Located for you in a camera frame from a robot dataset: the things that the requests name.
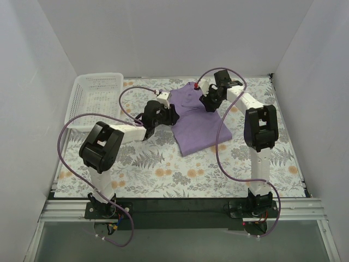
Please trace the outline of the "white plastic basket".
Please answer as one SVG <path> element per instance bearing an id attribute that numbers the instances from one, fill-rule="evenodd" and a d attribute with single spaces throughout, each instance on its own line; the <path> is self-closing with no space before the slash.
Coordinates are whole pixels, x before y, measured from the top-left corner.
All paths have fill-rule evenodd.
<path id="1" fill-rule="evenodd" d="M 121 73 L 94 73 L 78 76 L 73 84 L 65 121 L 77 115 L 97 113 L 120 118 L 118 103 L 124 77 Z"/>

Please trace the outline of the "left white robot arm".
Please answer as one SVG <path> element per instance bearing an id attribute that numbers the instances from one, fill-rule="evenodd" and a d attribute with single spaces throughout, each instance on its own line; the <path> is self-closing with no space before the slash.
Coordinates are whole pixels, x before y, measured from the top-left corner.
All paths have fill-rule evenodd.
<path id="1" fill-rule="evenodd" d="M 112 188 L 110 169 L 121 145 L 146 141 L 154 134 L 157 126 L 175 125 L 179 115 L 174 104 L 151 100 L 136 119 L 141 122 L 140 126 L 113 126 L 97 122 L 79 150 L 79 156 L 89 170 L 93 185 L 93 192 L 88 194 L 88 199 L 93 209 L 104 218 L 111 218 L 116 213 L 116 195 Z"/>

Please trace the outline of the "purple t shirt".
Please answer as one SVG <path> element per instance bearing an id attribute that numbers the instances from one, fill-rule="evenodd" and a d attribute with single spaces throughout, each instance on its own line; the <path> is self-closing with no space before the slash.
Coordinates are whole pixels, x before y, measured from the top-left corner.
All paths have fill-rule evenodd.
<path id="1" fill-rule="evenodd" d="M 216 144 L 221 117 L 217 112 L 207 112 L 199 101 L 200 96 L 193 82 L 170 92 L 170 103 L 179 115 L 171 129 L 183 157 Z"/>

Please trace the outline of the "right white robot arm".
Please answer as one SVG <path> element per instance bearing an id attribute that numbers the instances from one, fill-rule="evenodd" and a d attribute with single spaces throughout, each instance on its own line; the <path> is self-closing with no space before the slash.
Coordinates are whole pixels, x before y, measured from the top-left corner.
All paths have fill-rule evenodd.
<path id="1" fill-rule="evenodd" d="M 241 78 L 233 81 L 228 68 L 218 67 L 214 72 L 213 84 L 201 76 L 194 84 L 200 90 L 200 102 L 208 112 L 216 112 L 223 101 L 235 106 L 245 117 L 243 136 L 250 150 L 251 178 L 245 204 L 237 208 L 240 213 L 259 217 L 273 207 L 273 194 L 276 189 L 270 182 L 270 158 L 279 138 L 278 119 L 274 105 L 264 105 L 250 95 L 246 81 Z"/>

